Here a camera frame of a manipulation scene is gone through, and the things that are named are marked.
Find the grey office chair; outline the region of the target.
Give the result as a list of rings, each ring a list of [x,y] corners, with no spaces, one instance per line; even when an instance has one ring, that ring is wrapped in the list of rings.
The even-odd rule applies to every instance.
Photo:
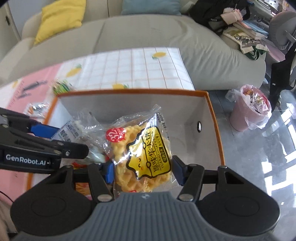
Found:
[[[284,11],[269,22],[268,39],[280,50],[295,43],[295,12]]]

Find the clear white candy packet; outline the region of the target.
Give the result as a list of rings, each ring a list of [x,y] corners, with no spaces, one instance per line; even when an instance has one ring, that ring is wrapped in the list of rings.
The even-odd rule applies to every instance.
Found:
[[[89,153],[83,160],[74,159],[78,166],[92,163],[101,164],[109,160],[104,150],[105,128],[97,121],[92,113],[83,109],[65,123],[52,137],[53,140],[85,144]]]

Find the orange white storage box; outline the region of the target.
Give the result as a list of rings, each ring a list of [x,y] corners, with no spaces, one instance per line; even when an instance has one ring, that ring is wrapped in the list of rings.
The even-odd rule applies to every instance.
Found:
[[[225,163],[215,113],[205,91],[121,89],[79,91],[56,98],[44,124],[53,140],[89,147],[114,167],[113,195],[178,194],[183,170],[173,162],[214,169]]]

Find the yellow cushion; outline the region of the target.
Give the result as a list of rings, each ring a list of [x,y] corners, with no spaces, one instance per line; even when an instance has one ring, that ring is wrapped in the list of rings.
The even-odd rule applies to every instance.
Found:
[[[60,0],[43,7],[41,24],[34,44],[40,44],[56,34],[81,27],[85,9],[86,0]]]

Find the green small snack packet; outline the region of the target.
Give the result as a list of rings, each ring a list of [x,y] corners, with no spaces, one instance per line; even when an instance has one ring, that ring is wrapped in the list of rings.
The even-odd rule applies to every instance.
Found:
[[[67,80],[60,80],[57,78],[52,86],[52,91],[55,95],[59,95],[62,93],[71,92],[74,90],[74,87],[71,83],[69,83]]]

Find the pink trash bin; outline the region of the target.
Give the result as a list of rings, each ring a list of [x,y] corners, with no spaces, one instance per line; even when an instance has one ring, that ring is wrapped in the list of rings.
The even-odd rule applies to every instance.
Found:
[[[226,99],[234,103],[230,124],[239,131],[262,129],[271,118],[271,104],[264,93],[253,85],[231,89]]]

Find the red date candy packet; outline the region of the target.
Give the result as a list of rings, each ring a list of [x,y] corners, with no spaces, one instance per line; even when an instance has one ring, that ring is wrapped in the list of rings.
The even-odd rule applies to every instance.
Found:
[[[29,103],[23,113],[31,118],[45,118],[47,116],[48,110],[48,103],[36,102]]]

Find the blue cushion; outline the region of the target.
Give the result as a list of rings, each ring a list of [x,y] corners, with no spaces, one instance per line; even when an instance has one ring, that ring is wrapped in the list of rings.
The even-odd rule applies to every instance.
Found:
[[[181,15],[180,1],[129,0],[122,1],[122,15],[163,14]]]

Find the pile of books and bags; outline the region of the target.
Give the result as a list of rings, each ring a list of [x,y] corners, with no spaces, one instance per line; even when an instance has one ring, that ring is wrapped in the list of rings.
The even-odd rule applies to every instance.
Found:
[[[267,35],[255,30],[246,21],[250,11],[245,8],[243,15],[241,10],[235,8],[225,8],[220,15],[226,23],[220,38],[231,48],[239,50],[251,60],[257,60],[265,53],[270,52],[273,44],[267,40]]]

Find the black backpack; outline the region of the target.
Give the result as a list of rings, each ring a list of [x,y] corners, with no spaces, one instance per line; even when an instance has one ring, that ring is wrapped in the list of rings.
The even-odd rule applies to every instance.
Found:
[[[248,20],[250,9],[247,1],[197,1],[189,16],[220,36],[233,23]]]

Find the checkered lemon pink tablecloth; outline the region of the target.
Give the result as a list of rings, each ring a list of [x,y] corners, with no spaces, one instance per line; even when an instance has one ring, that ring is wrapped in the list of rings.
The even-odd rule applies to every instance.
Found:
[[[28,113],[29,106],[55,97],[59,81],[72,90],[186,89],[194,90],[177,48],[135,48],[88,55],[28,74],[1,87],[1,107]]]

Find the beige sofa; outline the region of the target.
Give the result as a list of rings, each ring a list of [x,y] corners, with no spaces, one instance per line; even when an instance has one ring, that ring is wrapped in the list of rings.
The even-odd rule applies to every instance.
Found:
[[[26,21],[22,39],[1,61],[1,84],[42,68],[89,54],[142,47],[176,47],[193,85],[224,90],[245,84],[261,86],[265,56],[251,60],[229,40],[188,16],[122,15],[121,1],[87,1],[82,26],[40,44],[35,37],[41,14]]]

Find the yellow waffle snack bag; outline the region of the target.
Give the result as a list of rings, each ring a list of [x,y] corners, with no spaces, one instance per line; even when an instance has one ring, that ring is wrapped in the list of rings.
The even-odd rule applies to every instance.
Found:
[[[114,190],[152,192],[173,181],[171,143],[162,108],[122,116],[104,135],[104,149],[114,163]]]

